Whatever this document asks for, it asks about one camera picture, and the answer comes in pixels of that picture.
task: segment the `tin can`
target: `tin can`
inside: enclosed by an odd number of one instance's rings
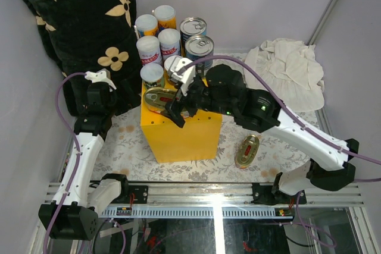
[[[182,58],[181,56],[170,56],[164,61],[164,77],[172,85],[178,84],[178,82],[175,79],[171,79],[169,76],[169,68],[171,65],[175,62],[176,58]]]
[[[139,16],[135,21],[136,29],[139,36],[157,36],[159,33],[158,21],[155,16],[144,14]]]
[[[214,42],[208,36],[197,35],[190,37],[185,42],[185,54],[188,59],[195,61],[206,56],[213,55]],[[205,61],[196,65],[196,73],[205,77],[207,71],[212,67],[213,60]]]
[[[143,99],[150,111],[161,114],[165,110],[167,102],[172,101],[175,96],[176,90],[153,87],[144,93]],[[189,113],[185,109],[181,112],[181,115],[183,118],[189,117]]]
[[[165,29],[159,33],[160,51],[163,61],[170,56],[181,54],[180,33],[175,29]]]
[[[158,21],[159,31],[176,29],[176,11],[172,6],[162,5],[153,10]]]
[[[163,67],[154,62],[142,67],[140,77],[147,89],[165,86]]]
[[[207,23],[199,17],[188,17],[180,23],[182,55],[185,57],[185,42],[195,35],[207,34]]]
[[[260,147],[260,140],[255,135],[249,135],[242,142],[235,157],[235,164],[237,168],[246,169],[253,162],[258,148]]]
[[[155,36],[144,36],[136,42],[142,65],[154,62],[163,65],[161,58],[160,43]]]

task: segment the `table surface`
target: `table surface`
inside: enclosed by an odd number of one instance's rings
[[[246,54],[224,54],[244,59]],[[235,70],[240,66],[225,60]],[[315,112],[298,115],[318,127]],[[250,165],[241,170],[234,163],[235,153],[247,135],[260,139],[260,148]],[[245,130],[237,126],[232,117],[223,116],[217,156],[214,159],[159,164],[140,127],[140,107],[113,118],[113,126],[92,173],[93,180],[100,180],[106,173],[127,175],[132,181],[203,181],[203,182],[273,182],[275,175],[302,165],[309,157],[289,144],[268,135]]]

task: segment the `white cloth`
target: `white cloth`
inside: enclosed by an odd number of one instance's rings
[[[315,45],[279,38],[265,41],[250,50],[248,64],[293,111],[313,111],[324,106],[323,69],[315,61]],[[245,81],[251,89],[265,89],[247,70]]]

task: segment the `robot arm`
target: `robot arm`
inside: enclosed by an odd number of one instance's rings
[[[292,196],[312,186],[335,191],[353,182],[355,167],[348,163],[351,159],[348,155],[338,152],[301,129],[267,91],[248,89],[240,72],[233,71],[226,65],[215,66],[207,73],[207,86],[195,74],[194,66],[181,73],[182,68],[191,60],[179,57],[171,60],[168,75],[180,86],[175,100],[165,106],[164,115],[179,127],[183,127],[185,123],[180,115],[183,108],[191,116],[198,109],[231,115],[236,124],[243,128],[280,138],[311,158],[291,172],[279,173],[272,190],[274,195],[281,193]],[[336,139],[306,121],[302,122],[342,149],[357,152],[358,142],[354,139]]]
[[[116,104],[116,87],[107,70],[87,72],[85,78],[92,83],[87,90],[86,112],[78,117],[74,132],[80,146],[74,145],[60,188],[50,205],[40,206],[39,218],[45,228],[54,219],[58,202],[67,194],[56,219],[50,237],[55,239],[91,240],[97,229],[100,214],[114,199],[125,196],[128,182],[125,175],[107,174],[99,186],[88,197],[91,173],[107,132],[111,128],[111,117]],[[77,166],[75,176],[71,175]]]

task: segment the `yellow block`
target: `yellow block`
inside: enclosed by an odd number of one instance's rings
[[[165,88],[175,89],[167,81]],[[197,111],[185,118],[183,128],[168,118],[150,111],[144,103],[142,86],[140,126],[159,163],[214,159],[217,153],[222,115]]]

